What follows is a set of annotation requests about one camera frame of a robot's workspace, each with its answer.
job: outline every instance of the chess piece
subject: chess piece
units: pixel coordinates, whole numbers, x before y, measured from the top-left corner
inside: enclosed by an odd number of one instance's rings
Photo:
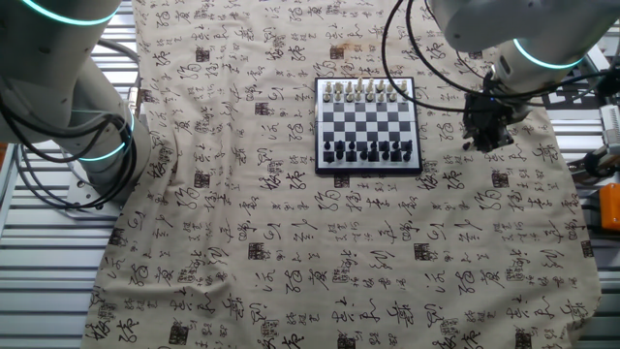
[[[357,86],[356,86],[357,92],[363,91],[363,88],[364,88],[363,83],[364,83],[364,80],[361,77],[359,77],[359,79],[357,79]]]
[[[375,80],[371,78],[368,80],[368,85],[366,86],[366,92],[370,93],[370,92],[373,92],[374,90],[375,90]]]

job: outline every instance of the black cable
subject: black cable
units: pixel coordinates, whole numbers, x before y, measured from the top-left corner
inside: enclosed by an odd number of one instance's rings
[[[454,88],[458,88],[461,91],[464,91],[464,92],[467,92],[467,93],[470,93],[472,95],[479,96],[479,97],[496,98],[496,99],[532,98],[532,97],[537,97],[540,94],[552,92],[552,91],[556,90],[558,87],[561,87],[561,86],[564,86],[564,85],[567,85],[567,84],[570,84],[570,83],[574,82],[574,79],[570,79],[570,80],[566,80],[566,81],[563,81],[563,82],[560,82],[560,83],[552,84],[552,85],[547,86],[547,87],[542,87],[542,88],[539,88],[539,89],[534,90],[534,91],[523,92],[523,93],[516,93],[516,94],[512,94],[512,95],[493,95],[493,94],[489,94],[489,93],[474,91],[474,90],[471,90],[471,89],[469,89],[467,87],[461,86],[460,84],[458,84],[458,83],[456,83],[456,82],[446,78],[437,69],[435,69],[435,67],[433,67],[433,65],[430,64],[430,62],[428,62],[428,60],[426,60],[426,58],[422,54],[421,50],[419,49],[418,44],[416,44],[416,41],[414,40],[414,31],[413,31],[413,28],[412,28],[412,25],[411,25],[411,21],[410,21],[413,5],[414,5],[414,0],[409,0],[409,2],[407,3],[407,10],[405,12],[405,21],[406,21],[406,24],[407,24],[407,34],[409,35],[409,41],[410,41],[411,45],[414,47],[414,51],[416,52],[416,54],[418,55],[418,58],[422,61],[422,63],[428,69],[430,69],[431,72],[433,72],[433,74],[437,75],[437,77],[439,77],[439,79],[442,79],[444,82],[446,82],[447,84],[451,85]],[[597,74],[581,76],[577,80],[588,79],[588,78],[593,78],[593,77],[600,77],[600,76],[604,76],[606,74],[607,74],[607,72],[598,72]]]

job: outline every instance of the cable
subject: cable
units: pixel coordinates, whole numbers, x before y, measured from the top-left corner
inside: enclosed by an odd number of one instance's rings
[[[125,53],[125,55],[127,55],[127,57],[133,60],[137,65],[140,63],[140,58],[138,57],[138,54],[135,51],[133,51],[130,48],[127,48],[124,45],[120,45],[117,42],[114,42],[112,40],[99,39],[99,41],[97,42],[97,45],[104,47],[104,48],[109,48],[111,50],[115,50],[120,53]],[[138,70],[138,75],[136,76],[134,87],[140,87],[140,70]]]

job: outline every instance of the calligraphy print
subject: calligraphy print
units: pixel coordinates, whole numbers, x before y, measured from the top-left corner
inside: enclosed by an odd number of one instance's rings
[[[592,250],[592,242],[585,240],[581,242],[581,250],[583,251],[583,258],[593,258],[594,251]]]
[[[414,254],[416,256],[416,261],[432,261],[432,256],[428,248],[428,243],[414,244]]]
[[[509,188],[508,174],[500,174],[499,172],[493,172],[493,187],[494,188]]]
[[[348,174],[335,174],[333,176],[333,187],[335,189],[349,188],[350,180]]]

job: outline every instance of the metal grate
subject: metal grate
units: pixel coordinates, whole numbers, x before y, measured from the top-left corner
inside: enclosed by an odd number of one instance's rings
[[[124,1],[104,38],[136,49],[135,36],[131,3]],[[116,90],[126,96],[136,78],[136,64],[106,48],[96,48],[93,58]],[[590,58],[599,69],[605,68],[598,49]],[[567,161],[603,145],[598,111],[550,111],[549,117]],[[38,146],[58,152],[53,143]],[[43,184],[54,194],[66,196],[69,170],[30,156]],[[0,172],[2,182],[8,183],[9,189],[0,207],[0,222],[4,222],[0,233],[0,348],[79,348],[90,290],[114,222],[75,221],[49,208],[27,190],[7,164]],[[578,187],[578,192],[585,198],[604,184]],[[604,295],[578,348],[620,348],[620,239],[592,234],[592,245]]]

